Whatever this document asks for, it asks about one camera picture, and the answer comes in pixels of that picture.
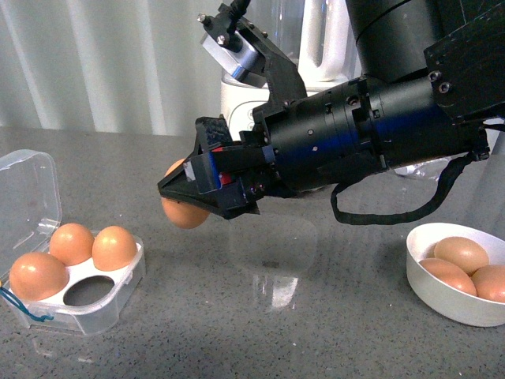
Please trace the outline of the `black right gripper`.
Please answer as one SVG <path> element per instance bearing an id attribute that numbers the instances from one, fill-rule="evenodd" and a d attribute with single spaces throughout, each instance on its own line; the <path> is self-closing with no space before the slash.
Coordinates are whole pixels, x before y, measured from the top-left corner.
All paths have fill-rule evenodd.
<path id="1" fill-rule="evenodd" d="M 285 99 L 276 108 L 267 100 L 252 109 L 253 128 L 241 130 L 236 141 L 248 137 L 267 145 L 275 158 L 274 172 L 291 192 L 358 182 L 387 167 L 375 145 L 367 86 L 366 80 L 356 79 L 303 99 Z M 200 193 L 196 182 L 188 179 L 186 166 L 192 158 L 234 145 L 223 117 L 200 117 L 195 127 L 193 152 L 168 168 L 157 183 L 160 197 L 195 205 L 225 220 L 259 214 L 255 201 L 225 208 L 218 192 Z"/>

